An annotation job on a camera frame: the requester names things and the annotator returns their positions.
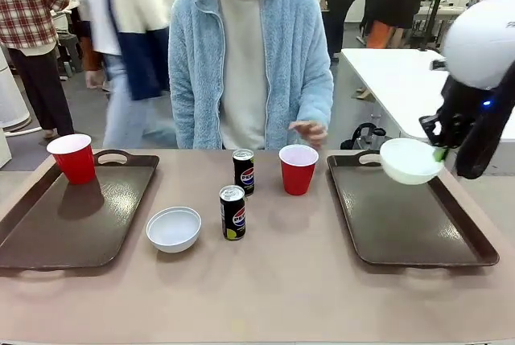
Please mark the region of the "white air purifier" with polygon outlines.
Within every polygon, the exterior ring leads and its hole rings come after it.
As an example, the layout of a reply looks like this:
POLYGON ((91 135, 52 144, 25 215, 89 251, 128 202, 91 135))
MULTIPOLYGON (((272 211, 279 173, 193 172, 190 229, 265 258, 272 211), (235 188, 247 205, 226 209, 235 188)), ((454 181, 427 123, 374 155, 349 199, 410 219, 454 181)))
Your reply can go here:
POLYGON ((31 115, 0 47, 0 128, 17 131, 31 122, 31 115))

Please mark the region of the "white bowl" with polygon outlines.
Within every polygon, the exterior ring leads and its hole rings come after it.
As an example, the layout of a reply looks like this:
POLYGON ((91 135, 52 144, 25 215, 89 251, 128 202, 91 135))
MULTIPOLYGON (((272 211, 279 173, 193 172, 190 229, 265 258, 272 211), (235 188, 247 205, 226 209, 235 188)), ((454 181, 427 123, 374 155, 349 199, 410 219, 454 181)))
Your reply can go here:
POLYGON ((383 171, 394 181, 405 185, 429 182, 444 168, 435 159, 436 149, 411 138, 393 138, 379 150, 383 171))
POLYGON ((202 220, 189 207, 169 207, 152 216, 146 225, 146 236, 163 253, 181 253, 197 241, 202 220))

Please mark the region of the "person in blue fleece jacket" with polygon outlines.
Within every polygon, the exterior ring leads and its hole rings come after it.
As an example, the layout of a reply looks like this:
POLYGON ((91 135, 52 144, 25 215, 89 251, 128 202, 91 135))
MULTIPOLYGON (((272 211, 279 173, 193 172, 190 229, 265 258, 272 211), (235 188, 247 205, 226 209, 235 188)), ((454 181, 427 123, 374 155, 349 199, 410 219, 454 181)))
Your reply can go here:
POLYGON ((181 149, 279 150, 304 141, 291 122, 328 130, 334 82, 317 0, 175 0, 168 69, 181 149))

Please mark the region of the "black Pepsi can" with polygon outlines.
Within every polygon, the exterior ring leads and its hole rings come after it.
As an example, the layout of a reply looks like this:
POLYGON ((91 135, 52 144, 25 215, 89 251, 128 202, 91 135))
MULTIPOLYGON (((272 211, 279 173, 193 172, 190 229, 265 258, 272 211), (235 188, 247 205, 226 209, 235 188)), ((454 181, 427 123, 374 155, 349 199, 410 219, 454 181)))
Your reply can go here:
POLYGON ((240 240, 245 235, 245 191, 237 185, 220 190, 222 232, 226 240, 240 240))
POLYGON ((241 187, 246 196, 254 192, 254 154, 252 150, 233 151, 234 184, 241 187))

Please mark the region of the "red plastic cup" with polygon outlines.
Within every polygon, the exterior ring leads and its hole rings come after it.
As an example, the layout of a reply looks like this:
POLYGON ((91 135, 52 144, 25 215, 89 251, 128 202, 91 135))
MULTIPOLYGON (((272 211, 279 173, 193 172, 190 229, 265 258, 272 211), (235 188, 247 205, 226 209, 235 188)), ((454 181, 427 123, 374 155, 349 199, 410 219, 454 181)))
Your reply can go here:
POLYGON ((73 185, 89 183, 96 177, 91 142, 89 135, 75 133, 59 137, 47 145, 47 152, 73 185))
POLYGON ((319 160, 318 152, 310 146, 295 144, 281 148, 278 156, 286 193, 305 195, 319 160))

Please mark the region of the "person in white top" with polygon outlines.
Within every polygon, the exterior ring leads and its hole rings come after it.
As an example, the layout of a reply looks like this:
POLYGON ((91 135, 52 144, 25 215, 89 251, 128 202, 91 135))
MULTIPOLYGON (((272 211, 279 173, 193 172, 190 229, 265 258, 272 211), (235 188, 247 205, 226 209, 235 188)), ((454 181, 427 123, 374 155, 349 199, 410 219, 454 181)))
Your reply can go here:
POLYGON ((148 138, 174 147, 172 119, 160 117, 155 109, 156 99, 169 89, 165 2, 79 1, 84 28, 104 59, 111 88, 103 146, 135 149, 148 138))

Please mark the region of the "person in plaid shirt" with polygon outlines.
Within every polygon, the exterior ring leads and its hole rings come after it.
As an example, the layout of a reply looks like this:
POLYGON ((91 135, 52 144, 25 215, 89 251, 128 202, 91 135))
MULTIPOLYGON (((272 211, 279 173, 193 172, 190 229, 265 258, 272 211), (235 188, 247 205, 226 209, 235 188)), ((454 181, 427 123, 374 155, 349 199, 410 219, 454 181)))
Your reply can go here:
POLYGON ((75 133, 56 59, 52 11, 70 0, 0 0, 0 44, 20 75, 45 138, 75 133))

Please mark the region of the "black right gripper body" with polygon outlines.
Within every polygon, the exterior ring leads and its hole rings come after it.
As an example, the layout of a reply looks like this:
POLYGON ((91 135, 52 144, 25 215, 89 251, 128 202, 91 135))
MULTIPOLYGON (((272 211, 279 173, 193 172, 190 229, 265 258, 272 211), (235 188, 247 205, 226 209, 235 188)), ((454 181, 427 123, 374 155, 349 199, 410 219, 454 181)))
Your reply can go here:
POLYGON ((430 144, 444 150, 444 158, 458 150, 457 175, 477 179, 492 160, 515 108, 515 74, 506 74, 491 90, 468 87, 449 76, 442 96, 436 114, 420 117, 419 123, 430 144))

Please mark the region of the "white table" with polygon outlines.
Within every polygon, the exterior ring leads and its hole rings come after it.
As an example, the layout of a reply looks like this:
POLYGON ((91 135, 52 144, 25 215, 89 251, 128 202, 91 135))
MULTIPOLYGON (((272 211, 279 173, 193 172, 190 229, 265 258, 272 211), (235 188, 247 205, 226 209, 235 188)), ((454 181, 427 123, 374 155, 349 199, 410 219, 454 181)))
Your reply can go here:
POLYGON ((440 60, 434 51, 417 49, 344 48, 344 58, 409 138, 426 140, 419 118, 435 114, 442 105, 447 73, 430 70, 440 60))

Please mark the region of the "brown plastic tray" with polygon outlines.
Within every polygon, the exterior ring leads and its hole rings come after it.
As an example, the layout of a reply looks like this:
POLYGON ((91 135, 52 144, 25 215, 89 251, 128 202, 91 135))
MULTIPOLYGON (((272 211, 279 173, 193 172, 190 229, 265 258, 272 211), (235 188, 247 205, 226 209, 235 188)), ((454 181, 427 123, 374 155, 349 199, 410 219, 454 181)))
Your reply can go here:
POLYGON ((93 161, 80 185, 52 165, 5 214, 0 271, 99 268, 119 254, 159 157, 102 150, 93 161))
POLYGON ((369 265, 479 268, 500 256, 438 178, 392 180, 376 151, 330 155, 328 169, 357 256, 369 265))

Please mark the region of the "person's left hand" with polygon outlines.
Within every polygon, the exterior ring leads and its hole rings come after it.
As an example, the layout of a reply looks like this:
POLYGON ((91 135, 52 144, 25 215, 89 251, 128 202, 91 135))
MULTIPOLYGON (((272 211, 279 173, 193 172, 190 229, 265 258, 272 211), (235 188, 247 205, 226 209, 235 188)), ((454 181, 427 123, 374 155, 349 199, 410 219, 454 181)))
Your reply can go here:
POLYGON ((316 121, 294 121, 289 129, 296 131, 309 146, 317 150, 323 147, 328 136, 326 126, 316 121))

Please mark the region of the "black office chair base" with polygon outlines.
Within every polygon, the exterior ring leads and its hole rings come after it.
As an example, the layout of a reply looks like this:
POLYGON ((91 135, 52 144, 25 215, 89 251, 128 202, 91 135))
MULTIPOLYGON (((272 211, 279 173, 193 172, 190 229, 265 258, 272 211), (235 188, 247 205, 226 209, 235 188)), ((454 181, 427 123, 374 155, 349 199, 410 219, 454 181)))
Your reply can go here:
POLYGON ((342 150, 379 150, 389 140, 385 129, 371 122, 360 124, 352 137, 340 144, 342 150))

